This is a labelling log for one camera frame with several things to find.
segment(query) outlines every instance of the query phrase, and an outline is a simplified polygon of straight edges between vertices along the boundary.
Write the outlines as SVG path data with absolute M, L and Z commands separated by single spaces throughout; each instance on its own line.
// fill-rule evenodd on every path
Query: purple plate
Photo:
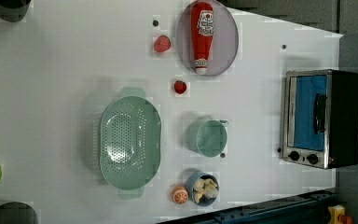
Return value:
M 205 76 L 224 73 L 234 62 L 238 51 L 238 29 L 231 13 L 225 6 L 214 0 L 196 1 L 190 4 L 179 20 L 176 32 L 176 47 L 185 66 L 196 73 L 193 44 L 191 42 L 191 8 L 198 2 L 213 7 L 213 41 Z

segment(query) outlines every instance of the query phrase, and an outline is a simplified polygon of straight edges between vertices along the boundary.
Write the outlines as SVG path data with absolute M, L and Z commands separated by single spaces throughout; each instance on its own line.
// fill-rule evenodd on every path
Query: oven window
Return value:
M 321 127 L 316 127 L 318 122 L 315 121 L 317 120 L 315 116 L 317 116 L 318 108 L 321 114 L 322 107 L 317 103 L 321 98 L 325 99 L 327 77 L 292 77 L 290 85 L 289 147 L 323 151 L 324 132 Z

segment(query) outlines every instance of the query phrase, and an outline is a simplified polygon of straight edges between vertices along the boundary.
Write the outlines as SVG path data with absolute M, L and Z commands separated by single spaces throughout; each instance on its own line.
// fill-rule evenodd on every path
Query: toaster oven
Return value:
M 323 169 L 358 164 L 358 74 L 287 72 L 283 129 L 285 161 Z

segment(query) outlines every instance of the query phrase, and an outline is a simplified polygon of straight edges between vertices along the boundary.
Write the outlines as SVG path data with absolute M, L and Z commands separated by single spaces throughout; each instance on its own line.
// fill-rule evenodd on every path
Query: oven knob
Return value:
M 318 163 L 318 157 L 315 155 L 315 154 L 310 154 L 308 157 L 307 157 L 307 160 L 310 162 L 310 164 L 314 165 L 316 163 Z
M 292 151 L 289 154 L 290 159 L 292 159 L 292 161 L 298 161 L 298 159 L 300 158 L 300 154 L 298 154 L 298 152 L 296 151 Z

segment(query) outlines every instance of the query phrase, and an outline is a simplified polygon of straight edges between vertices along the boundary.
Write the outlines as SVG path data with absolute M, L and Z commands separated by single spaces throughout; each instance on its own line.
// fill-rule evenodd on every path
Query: orange fruit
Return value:
M 175 203 L 185 203 L 188 200 L 188 193 L 184 187 L 176 187 L 172 191 L 172 198 Z

